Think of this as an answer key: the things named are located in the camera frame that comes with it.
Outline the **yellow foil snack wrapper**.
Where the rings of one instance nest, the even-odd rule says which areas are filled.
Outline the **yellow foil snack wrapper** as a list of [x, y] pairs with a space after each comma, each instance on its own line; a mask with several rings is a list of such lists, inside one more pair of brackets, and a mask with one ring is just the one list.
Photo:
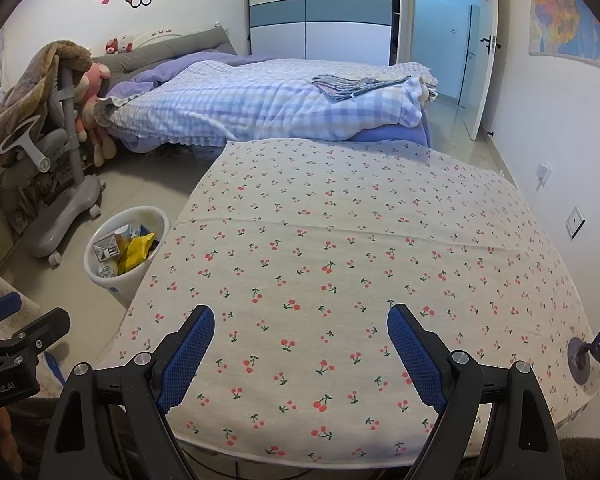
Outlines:
[[118, 274], [128, 273], [142, 264], [148, 258], [154, 241], [153, 232], [132, 237], [118, 260]]

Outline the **white AD bottle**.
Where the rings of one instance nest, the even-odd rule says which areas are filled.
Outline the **white AD bottle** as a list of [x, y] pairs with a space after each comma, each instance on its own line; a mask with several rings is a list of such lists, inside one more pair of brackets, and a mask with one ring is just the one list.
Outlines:
[[114, 260], [99, 263], [97, 275], [100, 278], [115, 278], [118, 275], [118, 264]]

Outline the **light blue carton box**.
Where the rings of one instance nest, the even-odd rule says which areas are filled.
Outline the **light blue carton box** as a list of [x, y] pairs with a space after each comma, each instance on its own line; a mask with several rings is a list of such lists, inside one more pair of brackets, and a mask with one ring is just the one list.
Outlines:
[[116, 233], [109, 233], [92, 244], [92, 249], [98, 262], [120, 257], [124, 248], [124, 238]]

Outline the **white plastic trash bin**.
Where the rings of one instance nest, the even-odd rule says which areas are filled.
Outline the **white plastic trash bin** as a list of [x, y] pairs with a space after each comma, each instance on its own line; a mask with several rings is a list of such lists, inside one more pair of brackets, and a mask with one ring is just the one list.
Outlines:
[[118, 212], [86, 245], [83, 266], [87, 276], [128, 308], [170, 229], [169, 217], [155, 206]]

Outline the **blue item on floor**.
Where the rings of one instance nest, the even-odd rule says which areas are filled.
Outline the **blue item on floor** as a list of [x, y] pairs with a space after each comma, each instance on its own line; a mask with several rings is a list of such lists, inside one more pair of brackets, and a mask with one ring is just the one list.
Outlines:
[[54, 377], [57, 379], [57, 381], [64, 386], [66, 384], [66, 380], [64, 377], [64, 374], [62, 374], [60, 365], [57, 361], [57, 359], [48, 351], [45, 351], [43, 353], [43, 356], [45, 358], [45, 362], [47, 367], [50, 369], [50, 371], [52, 372], [52, 374], [54, 375]]

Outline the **grey ergonomic chair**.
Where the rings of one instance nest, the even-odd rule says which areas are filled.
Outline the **grey ergonomic chair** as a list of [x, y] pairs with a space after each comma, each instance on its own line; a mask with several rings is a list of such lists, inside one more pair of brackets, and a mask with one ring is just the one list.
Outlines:
[[105, 185], [83, 169], [76, 130], [74, 71], [60, 63], [48, 95], [48, 118], [54, 127], [40, 136], [34, 129], [44, 125], [35, 113], [20, 122], [0, 144], [0, 154], [15, 152], [18, 162], [7, 168], [3, 184], [18, 192], [31, 184], [42, 186], [38, 213], [24, 231], [31, 256], [47, 259], [56, 268], [62, 263], [59, 247], [73, 223], [84, 214], [98, 218]]

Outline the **brown blanket on chair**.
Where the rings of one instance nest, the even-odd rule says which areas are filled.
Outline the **brown blanket on chair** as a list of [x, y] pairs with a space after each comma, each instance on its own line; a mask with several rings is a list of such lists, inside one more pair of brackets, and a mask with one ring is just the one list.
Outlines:
[[[46, 117], [47, 100], [61, 65], [76, 73], [73, 81], [77, 82], [92, 65], [91, 52], [73, 41], [56, 40], [35, 53], [0, 105], [0, 144], [35, 113]], [[0, 155], [0, 167], [6, 159]]]

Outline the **cherry print tablecloth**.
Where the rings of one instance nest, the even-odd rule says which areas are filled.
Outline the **cherry print tablecloth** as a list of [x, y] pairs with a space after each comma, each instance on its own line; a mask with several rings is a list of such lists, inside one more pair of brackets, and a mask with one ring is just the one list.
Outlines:
[[434, 426], [393, 349], [405, 304], [476, 361], [531, 365], [554, 422], [596, 383], [567, 344], [592, 335], [565, 263], [516, 188], [413, 143], [228, 144], [137, 289], [106, 366], [154, 350], [194, 307], [212, 343], [174, 434], [256, 462], [411, 463]]

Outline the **grey bed headboard cushion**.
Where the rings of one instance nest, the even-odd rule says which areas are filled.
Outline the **grey bed headboard cushion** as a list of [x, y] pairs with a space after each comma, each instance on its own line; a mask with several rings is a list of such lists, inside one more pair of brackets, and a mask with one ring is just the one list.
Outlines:
[[226, 31], [222, 27], [215, 27], [134, 47], [131, 52], [105, 54], [93, 58], [93, 61], [106, 65], [112, 76], [125, 78], [150, 70], [162, 62], [204, 51], [236, 54]]

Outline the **small red white plush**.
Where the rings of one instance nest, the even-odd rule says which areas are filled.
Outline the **small red white plush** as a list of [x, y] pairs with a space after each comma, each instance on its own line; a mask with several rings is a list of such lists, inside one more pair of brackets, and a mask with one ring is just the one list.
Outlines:
[[128, 53], [134, 48], [134, 37], [129, 34], [110, 38], [105, 47], [105, 52], [109, 55], [116, 53]]

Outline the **checkered blue quilt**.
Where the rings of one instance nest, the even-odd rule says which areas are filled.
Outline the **checkered blue quilt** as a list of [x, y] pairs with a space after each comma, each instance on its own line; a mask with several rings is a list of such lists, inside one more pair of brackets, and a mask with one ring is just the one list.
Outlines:
[[[332, 102], [312, 84], [325, 74], [410, 79]], [[436, 98], [437, 85], [417, 62], [377, 66], [204, 51], [115, 82], [94, 114], [137, 153], [162, 144], [224, 148], [230, 141], [275, 138], [429, 145], [425, 105]]]

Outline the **folded striped cloth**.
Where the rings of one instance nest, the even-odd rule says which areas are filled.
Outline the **folded striped cloth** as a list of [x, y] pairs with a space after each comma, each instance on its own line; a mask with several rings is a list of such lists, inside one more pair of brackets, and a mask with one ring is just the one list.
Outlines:
[[398, 79], [378, 79], [363, 77], [360, 79], [344, 78], [336, 75], [317, 75], [312, 78], [312, 84], [320, 90], [329, 101], [342, 102], [362, 96], [365, 93], [383, 89], [396, 84], [403, 84], [410, 76]]

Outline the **white door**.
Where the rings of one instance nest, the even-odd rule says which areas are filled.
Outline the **white door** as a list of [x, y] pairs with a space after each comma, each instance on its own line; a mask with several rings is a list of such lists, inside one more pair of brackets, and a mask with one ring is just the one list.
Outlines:
[[498, 0], [480, 0], [469, 11], [469, 38], [462, 103], [463, 122], [475, 141], [488, 97], [494, 58], [498, 50]]

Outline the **white blue wardrobe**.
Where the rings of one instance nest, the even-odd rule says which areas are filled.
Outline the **white blue wardrobe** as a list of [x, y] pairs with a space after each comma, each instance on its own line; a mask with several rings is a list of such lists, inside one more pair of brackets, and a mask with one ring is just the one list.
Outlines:
[[253, 54], [387, 66], [399, 0], [248, 0]]

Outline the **phone on suction mount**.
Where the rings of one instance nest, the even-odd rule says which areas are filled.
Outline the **phone on suction mount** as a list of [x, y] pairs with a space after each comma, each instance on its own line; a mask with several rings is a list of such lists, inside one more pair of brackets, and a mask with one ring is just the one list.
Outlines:
[[591, 374], [591, 360], [600, 364], [600, 331], [591, 342], [581, 338], [570, 339], [567, 348], [568, 365], [577, 385], [583, 386]]

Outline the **white wall switch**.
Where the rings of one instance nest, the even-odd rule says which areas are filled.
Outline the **white wall switch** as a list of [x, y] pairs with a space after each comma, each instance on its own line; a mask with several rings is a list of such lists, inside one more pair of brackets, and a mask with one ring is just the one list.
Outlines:
[[585, 224], [585, 216], [579, 206], [575, 206], [566, 220], [566, 230], [573, 240]]

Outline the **white wall socket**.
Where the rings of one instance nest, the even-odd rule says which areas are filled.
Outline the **white wall socket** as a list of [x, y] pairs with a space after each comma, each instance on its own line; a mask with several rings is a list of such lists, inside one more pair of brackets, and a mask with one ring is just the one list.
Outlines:
[[536, 167], [536, 188], [538, 190], [546, 185], [551, 174], [552, 168], [550, 168], [550, 165], [544, 164], [544, 162], [541, 162]]

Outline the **wall map poster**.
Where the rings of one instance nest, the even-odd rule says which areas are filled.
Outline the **wall map poster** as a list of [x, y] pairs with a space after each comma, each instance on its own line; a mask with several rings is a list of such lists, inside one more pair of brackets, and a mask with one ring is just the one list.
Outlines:
[[583, 0], [531, 0], [529, 54], [600, 68], [600, 21]]

